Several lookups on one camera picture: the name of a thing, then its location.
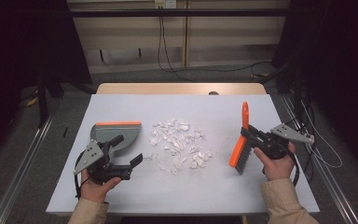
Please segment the hand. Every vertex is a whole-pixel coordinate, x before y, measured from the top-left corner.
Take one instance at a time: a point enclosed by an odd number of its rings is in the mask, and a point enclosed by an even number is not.
[[[81,172],[81,182],[85,180],[81,187],[81,197],[96,203],[104,203],[107,192],[121,182],[119,177],[114,177],[104,184],[94,183],[87,169]]]
[[[293,154],[296,153],[296,148],[293,143],[289,142],[288,148]],[[255,155],[258,159],[261,160],[264,164],[264,173],[266,174],[267,179],[270,180],[277,180],[277,179],[284,179],[290,178],[290,174],[292,173],[293,167],[295,163],[286,155],[280,160],[271,160],[264,152],[255,147]]]

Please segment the black strap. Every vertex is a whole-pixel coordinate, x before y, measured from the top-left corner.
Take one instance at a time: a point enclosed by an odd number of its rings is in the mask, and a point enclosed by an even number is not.
[[[81,152],[80,155],[77,157],[75,167],[76,167],[77,164],[79,163],[80,158],[83,156],[83,153],[84,153],[84,151]],[[77,175],[75,175],[76,197],[77,197],[78,200],[79,200],[80,197],[81,197],[81,186],[82,186],[83,184],[84,184],[84,182],[79,186],[78,179],[77,179]]]
[[[298,166],[298,162],[296,160],[295,154],[293,154],[293,152],[290,151],[289,149],[287,149],[286,152],[289,155],[289,157],[292,158],[296,166],[296,174],[295,174],[295,178],[293,179],[293,185],[296,186],[298,179],[300,178],[300,167]]]

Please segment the sleeve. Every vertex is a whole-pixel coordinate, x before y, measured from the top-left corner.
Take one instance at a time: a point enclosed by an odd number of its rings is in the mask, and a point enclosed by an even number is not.
[[[261,186],[261,194],[268,209],[268,224],[318,223],[300,205],[295,186],[290,178],[273,180],[263,184]]]
[[[106,212],[109,203],[95,203],[83,198],[78,201],[69,224],[99,224],[106,221]]]

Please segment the black bristles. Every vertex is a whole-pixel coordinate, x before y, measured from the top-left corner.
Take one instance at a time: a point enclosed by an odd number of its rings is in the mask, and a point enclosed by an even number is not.
[[[249,159],[249,155],[251,154],[251,151],[252,151],[251,144],[249,142],[246,142],[245,146],[242,149],[240,157],[238,158],[237,166],[235,167],[235,169],[237,169],[240,175],[242,175],[243,173],[245,164]]]

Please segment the power outlet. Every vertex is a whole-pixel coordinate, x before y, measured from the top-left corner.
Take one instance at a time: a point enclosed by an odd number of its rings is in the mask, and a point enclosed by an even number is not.
[[[165,0],[165,8],[176,8],[176,0]]]
[[[155,0],[156,8],[165,8],[165,0]]]

